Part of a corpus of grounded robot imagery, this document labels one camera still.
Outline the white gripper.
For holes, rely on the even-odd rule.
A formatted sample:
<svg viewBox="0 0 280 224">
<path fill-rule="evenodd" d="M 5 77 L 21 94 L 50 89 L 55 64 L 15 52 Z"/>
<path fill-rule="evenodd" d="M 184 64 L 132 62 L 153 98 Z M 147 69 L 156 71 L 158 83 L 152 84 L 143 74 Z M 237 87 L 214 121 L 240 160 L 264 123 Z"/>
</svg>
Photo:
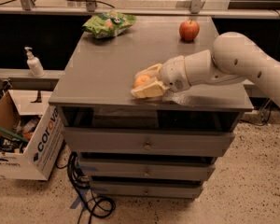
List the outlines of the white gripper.
<svg viewBox="0 0 280 224">
<path fill-rule="evenodd" d="M 190 88 L 184 56 L 174 57 L 164 64 L 151 65 L 139 71 L 134 77 L 150 78 L 144 85 L 137 88 L 133 87 L 131 90 L 132 96 L 138 99 L 160 97 L 168 89 L 173 92 L 180 92 Z"/>
</svg>

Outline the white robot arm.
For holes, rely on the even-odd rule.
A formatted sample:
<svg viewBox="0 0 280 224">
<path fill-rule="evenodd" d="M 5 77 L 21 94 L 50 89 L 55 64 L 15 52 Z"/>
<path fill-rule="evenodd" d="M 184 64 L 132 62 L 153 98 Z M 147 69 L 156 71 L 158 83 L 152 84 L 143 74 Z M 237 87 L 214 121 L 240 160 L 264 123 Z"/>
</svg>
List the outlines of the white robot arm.
<svg viewBox="0 0 280 224">
<path fill-rule="evenodd" d="M 229 85 L 249 80 L 280 108 L 280 62 L 245 35 L 219 35 L 212 48 L 177 56 L 138 72 L 145 81 L 135 86 L 135 98 L 160 97 L 167 91 L 186 91 L 200 84 Z"/>
</svg>

